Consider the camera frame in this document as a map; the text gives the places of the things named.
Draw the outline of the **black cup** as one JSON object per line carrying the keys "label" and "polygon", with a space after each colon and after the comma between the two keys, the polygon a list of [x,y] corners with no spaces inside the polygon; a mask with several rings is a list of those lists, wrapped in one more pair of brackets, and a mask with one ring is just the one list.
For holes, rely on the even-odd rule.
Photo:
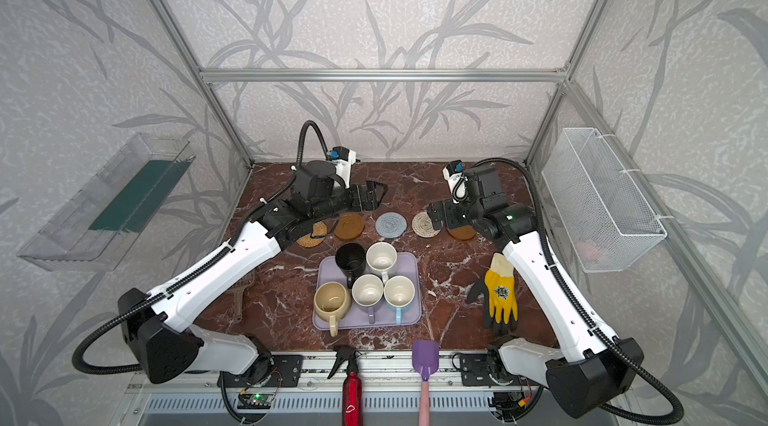
{"label": "black cup", "polygon": [[341,246],[335,255],[336,266],[346,278],[346,286],[352,289],[355,281],[366,274],[366,249],[358,243]]}

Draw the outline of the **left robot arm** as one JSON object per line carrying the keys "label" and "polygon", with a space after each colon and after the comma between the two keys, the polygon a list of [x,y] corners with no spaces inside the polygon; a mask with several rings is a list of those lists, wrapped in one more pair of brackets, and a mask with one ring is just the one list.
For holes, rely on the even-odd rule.
{"label": "left robot arm", "polygon": [[[195,324],[197,317],[248,273],[311,234],[316,224],[346,212],[374,211],[388,192],[377,181],[352,183],[358,160],[348,148],[323,147],[321,159],[304,162],[307,132],[317,128],[312,120],[302,125],[285,186],[248,212],[228,240],[186,271],[147,293],[133,288],[123,294],[118,315],[75,348],[73,367],[86,375],[143,372],[151,383],[161,384],[188,371],[242,375],[266,356],[256,339],[202,329]],[[88,348],[114,328],[120,328],[135,363],[88,363]]]}

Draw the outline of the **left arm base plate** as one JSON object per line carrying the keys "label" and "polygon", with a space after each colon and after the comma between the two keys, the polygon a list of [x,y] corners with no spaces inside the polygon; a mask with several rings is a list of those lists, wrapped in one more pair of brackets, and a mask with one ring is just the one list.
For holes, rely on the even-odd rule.
{"label": "left arm base plate", "polygon": [[235,375],[222,372],[217,380],[217,385],[240,389],[248,387],[294,388],[298,385],[302,362],[302,355],[259,356],[242,374]]}

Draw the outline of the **blue woven coaster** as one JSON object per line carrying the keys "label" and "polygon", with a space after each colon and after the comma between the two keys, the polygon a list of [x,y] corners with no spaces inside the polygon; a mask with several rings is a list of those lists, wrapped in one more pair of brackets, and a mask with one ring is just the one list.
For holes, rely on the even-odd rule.
{"label": "blue woven coaster", "polygon": [[399,213],[387,212],[382,214],[375,223],[377,233],[385,239],[396,239],[402,236],[408,228],[406,219]]}

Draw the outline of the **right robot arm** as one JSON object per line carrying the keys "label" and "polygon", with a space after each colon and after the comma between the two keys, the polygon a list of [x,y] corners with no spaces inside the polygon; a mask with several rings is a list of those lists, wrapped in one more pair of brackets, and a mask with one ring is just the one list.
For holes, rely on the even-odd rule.
{"label": "right robot arm", "polygon": [[[647,425],[673,425],[685,409],[678,397],[642,366],[644,353],[632,338],[620,338],[594,309],[553,255],[541,198],[530,172],[519,163],[489,158],[471,167],[456,160],[443,169],[451,197],[429,205],[434,229],[470,226],[508,262],[491,267],[475,285],[485,296],[490,326],[509,332],[517,314],[515,278],[521,278],[546,316],[555,347],[523,338],[491,346],[503,370],[548,389],[573,418],[600,408]],[[641,378],[670,404],[660,415],[635,413],[611,405]]]}

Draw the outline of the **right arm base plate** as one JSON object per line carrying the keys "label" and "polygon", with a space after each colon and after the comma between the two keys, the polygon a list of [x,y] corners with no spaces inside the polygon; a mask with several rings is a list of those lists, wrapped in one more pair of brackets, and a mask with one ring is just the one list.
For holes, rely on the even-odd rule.
{"label": "right arm base plate", "polygon": [[453,358],[458,360],[454,367],[461,374],[463,386],[538,387],[536,382],[531,382],[524,376],[509,373],[495,353],[455,353]]}

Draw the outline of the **woven rattan coaster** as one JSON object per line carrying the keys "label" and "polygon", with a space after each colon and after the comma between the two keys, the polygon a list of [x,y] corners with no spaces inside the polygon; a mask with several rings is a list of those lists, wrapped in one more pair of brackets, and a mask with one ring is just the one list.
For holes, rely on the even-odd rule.
{"label": "woven rattan coaster", "polygon": [[325,223],[318,222],[313,225],[312,231],[297,240],[297,244],[305,249],[311,249],[319,246],[328,234]]}

